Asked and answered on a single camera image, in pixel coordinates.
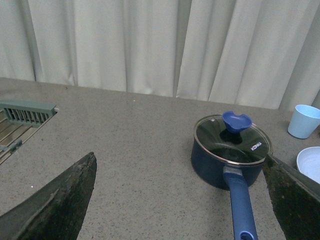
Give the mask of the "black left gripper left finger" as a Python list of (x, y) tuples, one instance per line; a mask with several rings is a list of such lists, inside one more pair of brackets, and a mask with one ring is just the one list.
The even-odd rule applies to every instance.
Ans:
[(75, 240), (94, 190), (97, 159), (88, 153), (0, 217), (2, 240)]

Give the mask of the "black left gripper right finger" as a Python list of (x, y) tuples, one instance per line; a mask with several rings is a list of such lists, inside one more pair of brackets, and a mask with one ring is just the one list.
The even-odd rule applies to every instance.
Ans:
[(320, 184), (268, 154), (263, 165), (273, 212), (287, 240), (320, 238)]

